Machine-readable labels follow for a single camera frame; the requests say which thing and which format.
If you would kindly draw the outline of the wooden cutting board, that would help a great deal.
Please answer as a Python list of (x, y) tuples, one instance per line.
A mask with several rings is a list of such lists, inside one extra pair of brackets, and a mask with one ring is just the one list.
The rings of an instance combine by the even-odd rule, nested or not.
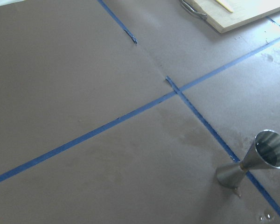
[(219, 33), (226, 33), (280, 11), (280, 0), (227, 0), (230, 13), (215, 0), (191, 0), (199, 12), (207, 14), (207, 22)]

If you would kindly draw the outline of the steel double jigger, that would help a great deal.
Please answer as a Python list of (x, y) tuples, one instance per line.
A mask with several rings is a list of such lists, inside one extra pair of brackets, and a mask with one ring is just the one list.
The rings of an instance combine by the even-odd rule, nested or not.
[(236, 189), (249, 170), (274, 168), (280, 169), (280, 134), (266, 129), (254, 137), (243, 160), (218, 167), (216, 177), (222, 186)]

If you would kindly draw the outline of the yellow plastic knife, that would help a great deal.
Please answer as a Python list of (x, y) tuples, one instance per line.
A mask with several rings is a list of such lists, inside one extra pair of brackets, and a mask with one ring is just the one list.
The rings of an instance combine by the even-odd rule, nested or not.
[(223, 8), (225, 8), (228, 12), (234, 12), (232, 6), (226, 0), (216, 0), (216, 2), (220, 4)]

